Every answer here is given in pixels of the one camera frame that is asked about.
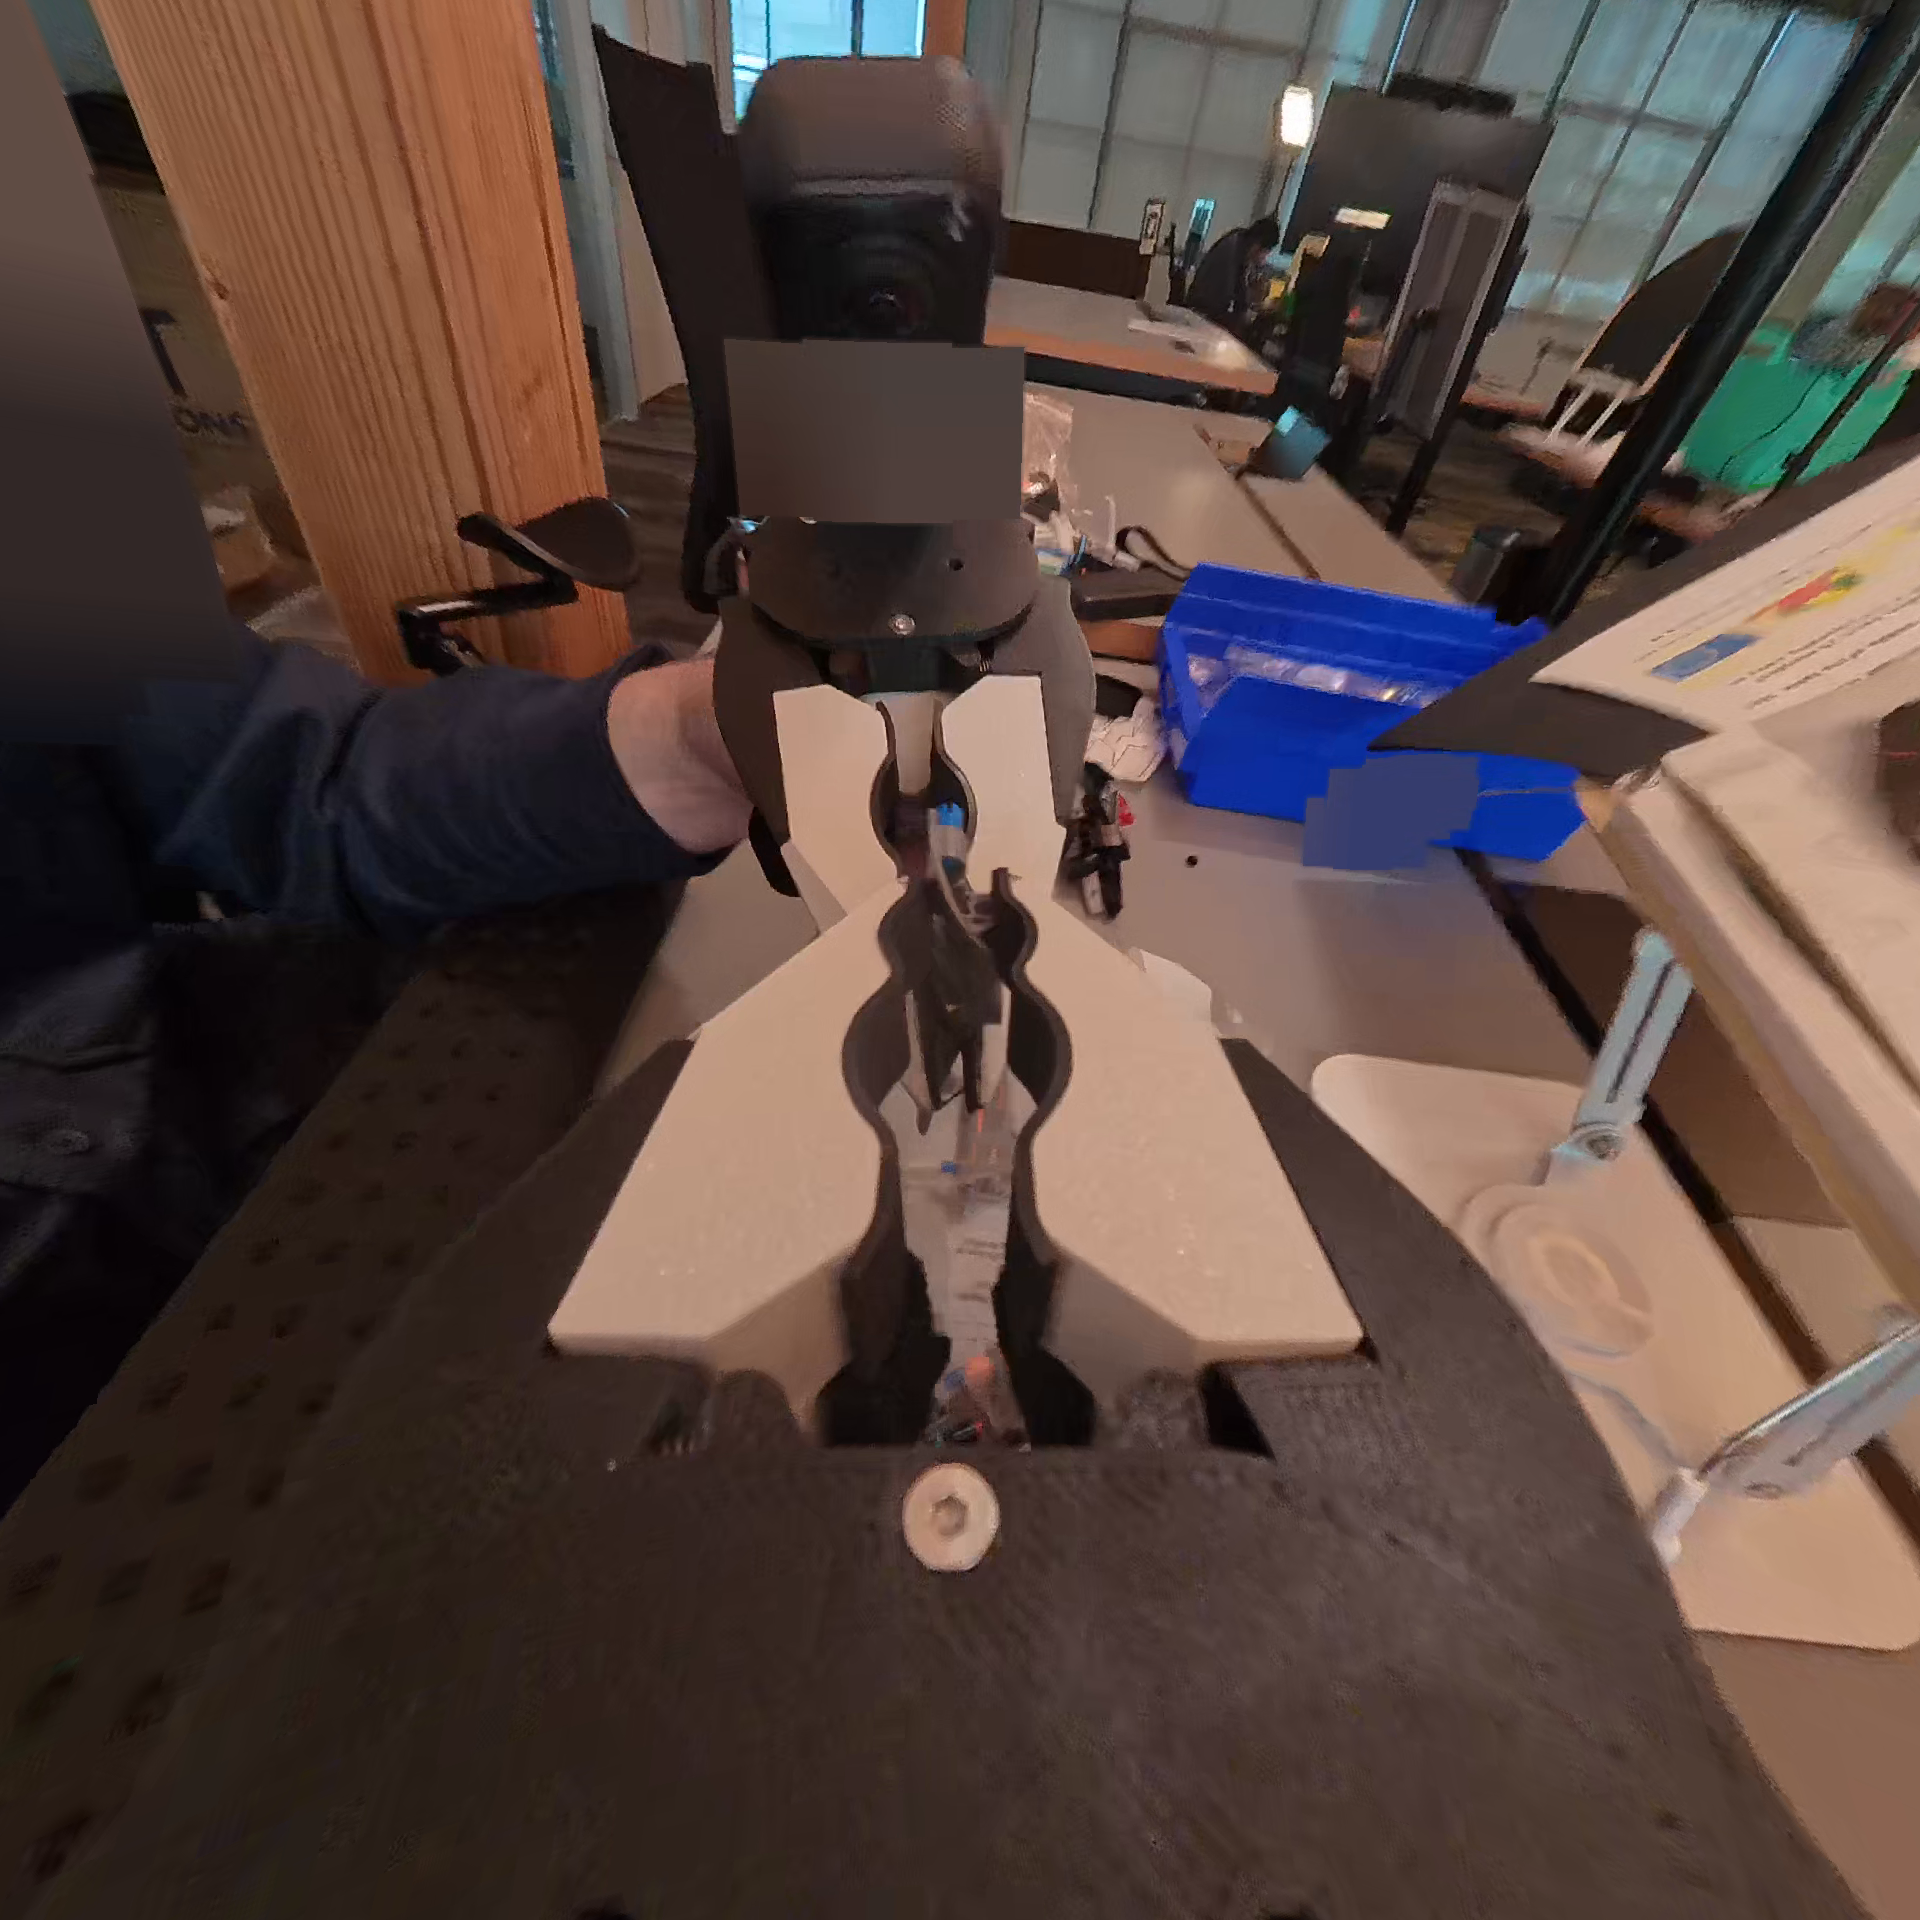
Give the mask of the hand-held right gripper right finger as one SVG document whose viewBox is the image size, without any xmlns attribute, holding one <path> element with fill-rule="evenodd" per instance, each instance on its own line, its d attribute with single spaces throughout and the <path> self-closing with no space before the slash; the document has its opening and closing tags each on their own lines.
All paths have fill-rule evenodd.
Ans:
<svg viewBox="0 0 1920 1920">
<path fill-rule="evenodd" d="M 999 868 L 1015 1135 L 995 1332 L 1030 1417 L 1145 1373 L 1323 1362 L 1362 1323 L 1218 1033 L 1211 989 Z"/>
</svg>

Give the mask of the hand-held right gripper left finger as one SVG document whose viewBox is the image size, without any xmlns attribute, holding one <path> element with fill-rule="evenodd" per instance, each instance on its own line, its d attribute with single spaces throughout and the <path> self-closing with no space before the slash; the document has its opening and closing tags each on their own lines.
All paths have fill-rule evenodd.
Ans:
<svg viewBox="0 0 1920 1920">
<path fill-rule="evenodd" d="M 548 1319 L 588 1359 L 689 1362 L 782 1384 L 827 1433 L 830 1384 L 898 1342 L 904 1225 L 881 1103 L 912 1064 L 898 935 L 908 880 L 659 1047 L 672 1082 Z"/>
</svg>

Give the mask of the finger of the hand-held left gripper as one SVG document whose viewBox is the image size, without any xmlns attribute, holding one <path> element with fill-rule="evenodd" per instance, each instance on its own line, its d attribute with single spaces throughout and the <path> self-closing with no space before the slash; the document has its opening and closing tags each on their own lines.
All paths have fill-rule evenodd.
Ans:
<svg viewBox="0 0 1920 1920">
<path fill-rule="evenodd" d="M 827 937 L 853 908 L 903 884 L 880 806 L 895 769 L 891 721 L 881 704 L 816 681 L 782 690 L 774 725 L 786 820 L 782 860 L 813 935 Z"/>
<path fill-rule="evenodd" d="M 1069 830 L 1057 820 L 1042 681 L 986 676 L 933 721 L 933 774 L 966 808 L 969 878 L 1014 874 L 1020 897 L 1052 891 Z"/>
</svg>

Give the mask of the blue lego pin grey connector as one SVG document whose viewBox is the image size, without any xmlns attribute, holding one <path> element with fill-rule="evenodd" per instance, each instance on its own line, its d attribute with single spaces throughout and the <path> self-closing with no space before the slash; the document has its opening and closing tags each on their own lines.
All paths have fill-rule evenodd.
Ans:
<svg viewBox="0 0 1920 1920">
<path fill-rule="evenodd" d="M 958 801 L 941 801 L 925 814 L 927 878 L 941 897 L 945 913 L 969 937 L 983 939 L 994 927 L 994 884 L 979 891 L 969 878 L 972 831 L 966 808 Z"/>
</svg>

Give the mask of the small black lego assembly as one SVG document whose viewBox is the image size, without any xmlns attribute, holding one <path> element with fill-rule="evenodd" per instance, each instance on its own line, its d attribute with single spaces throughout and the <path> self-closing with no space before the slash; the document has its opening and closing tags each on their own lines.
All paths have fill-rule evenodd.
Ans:
<svg viewBox="0 0 1920 1920">
<path fill-rule="evenodd" d="M 1089 917 L 1112 923 L 1122 910 L 1131 827 L 1133 808 L 1121 785 L 1102 763 L 1089 762 L 1062 854 L 1062 878 L 1079 887 Z"/>
</svg>

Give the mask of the dark grey lego block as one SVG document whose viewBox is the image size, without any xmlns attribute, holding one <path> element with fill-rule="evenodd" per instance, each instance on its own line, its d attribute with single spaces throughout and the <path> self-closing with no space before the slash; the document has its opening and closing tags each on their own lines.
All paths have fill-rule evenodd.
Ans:
<svg viewBox="0 0 1920 1920">
<path fill-rule="evenodd" d="M 908 1007 L 904 1084 L 927 1131 L 952 1099 L 972 1114 L 986 1103 L 986 1038 L 999 1026 L 1002 980 L 986 939 L 933 878 L 912 884 L 898 947 Z"/>
</svg>

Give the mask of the lego instruction booklet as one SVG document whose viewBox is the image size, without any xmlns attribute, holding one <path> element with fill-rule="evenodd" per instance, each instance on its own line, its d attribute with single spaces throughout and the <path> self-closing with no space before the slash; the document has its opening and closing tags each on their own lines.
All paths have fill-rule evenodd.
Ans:
<svg viewBox="0 0 1920 1920">
<path fill-rule="evenodd" d="M 1916 443 L 1908 442 L 1631 573 L 1385 730 L 1379 751 L 1535 758 L 1621 780 L 1915 644 Z"/>
</svg>

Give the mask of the person's left hand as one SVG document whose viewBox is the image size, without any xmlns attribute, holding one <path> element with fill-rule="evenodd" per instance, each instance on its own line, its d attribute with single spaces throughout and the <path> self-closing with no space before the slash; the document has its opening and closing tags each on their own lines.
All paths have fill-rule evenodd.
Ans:
<svg viewBox="0 0 1920 1920">
<path fill-rule="evenodd" d="M 686 854 L 726 854 L 748 836 L 755 804 L 715 718 L 715 660 L 624 673 L 607 736 L 635 801 Z"/>
</svg>

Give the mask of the blue plastic bin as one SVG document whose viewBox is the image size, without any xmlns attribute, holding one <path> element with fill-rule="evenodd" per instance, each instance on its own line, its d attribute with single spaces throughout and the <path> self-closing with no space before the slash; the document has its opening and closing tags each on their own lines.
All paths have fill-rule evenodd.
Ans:
<svg viewBox="0 0 1920 1920">
<path fill-rule="evenodd" d="M 1579 774 L 1382 739 L 1542 636 L 1489 608 L 1200 564 L 1161 627 L 1167 754 L 1188 804 L 1303 827 L 1303 863 L 1538 863 L 1581 830 Z"/>
</svg>

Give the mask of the white book stand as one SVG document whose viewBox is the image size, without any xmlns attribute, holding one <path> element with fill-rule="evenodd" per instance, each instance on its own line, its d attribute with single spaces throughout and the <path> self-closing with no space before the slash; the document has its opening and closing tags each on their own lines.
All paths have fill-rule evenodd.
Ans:
<svg viewBox="0 0 1920 1920">
<path fill-rule="evenodd" d="M 1856 1458 L 1916 1407 L 1916 701 L 1695 741 L 1606 831 L 1651 923 L 1581 1089 L 1336 1053 L 1309 1093 L 1546 1346 L 1690 1627 L 1901 1653 L 1916 1548 Z M 1742 1026 L 1835 1208 L 1908 1274 L 1816 1384 L 1643 1132 L 1693 998 Z"/>
</svg>

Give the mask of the black mesh office chair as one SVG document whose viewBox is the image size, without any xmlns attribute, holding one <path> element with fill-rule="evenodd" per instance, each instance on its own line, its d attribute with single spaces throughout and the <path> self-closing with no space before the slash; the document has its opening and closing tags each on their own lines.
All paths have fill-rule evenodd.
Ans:
<svg viewBox="0 0 1920 1920">
<path fill-rule="evenodd" d="M 738 516 L 730 344 L 770 339 L 738 145 L 721 128 L 712 67 L 658 57 L 604 25 L 595 25 L 595 55 L 694 410 L 682 594 L 715 615 L 732 594 L 732 567 L 712 553 Z"/>
</svg>

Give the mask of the person's dark blue jacket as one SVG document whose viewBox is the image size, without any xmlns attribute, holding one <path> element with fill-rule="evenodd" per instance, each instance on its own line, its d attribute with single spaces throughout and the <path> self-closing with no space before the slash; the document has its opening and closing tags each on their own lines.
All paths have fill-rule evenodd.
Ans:
<svg viewBox="0 0 1920 1920">
<path fill-rule="evenodd" d="M 113 741 L 4 744 L 4 1504 L 388 1010 L 359 923 L 156 865 Z"/>
</svg>

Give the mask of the black curved chair back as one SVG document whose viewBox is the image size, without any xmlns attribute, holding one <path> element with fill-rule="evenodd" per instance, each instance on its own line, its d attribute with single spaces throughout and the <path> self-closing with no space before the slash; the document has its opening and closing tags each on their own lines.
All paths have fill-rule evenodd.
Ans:
<svg viewBox="0 0 1920 1920">
<path fill-rule="evenodd" d="M 1695 327 L 1748 228 L 1721 228 L 1649 273 L 1605 322 L 1575 379 L 1646 388 Z"/>
</svg>

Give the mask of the black metal pole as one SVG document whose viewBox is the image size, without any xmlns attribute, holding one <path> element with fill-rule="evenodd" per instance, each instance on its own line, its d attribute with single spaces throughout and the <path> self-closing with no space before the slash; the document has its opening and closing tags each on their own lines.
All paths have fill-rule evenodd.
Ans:
<svg viewBox="0 0 1920 1920">
<path fill-rule="evenodd" d="M 1889 4 L 1864 29 L 1799 154 L 1752 223 L 1699 321 L 1680 339 L 1586 503 L 1567 520 L 1542 562 L 1527 618 L 1556 627 L 1579 608 L 1643 493 L 1680 451 L 1742 346 L 1786 287 L 1790 270 L 1816 241 L 1826 216 L 1870 156 L 1915 79 L 1916 4 Z"/>
</svg>

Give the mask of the wooden post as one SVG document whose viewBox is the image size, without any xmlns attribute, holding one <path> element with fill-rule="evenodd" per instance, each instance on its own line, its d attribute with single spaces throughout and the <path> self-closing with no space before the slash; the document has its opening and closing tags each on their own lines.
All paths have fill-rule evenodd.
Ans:
<svg viewBox="0 0 1920 1920">
<path fill-rule="evenodd" d="M 359 669 L 604 493 L 533 4 L 95 4 Z"/>
</svg>

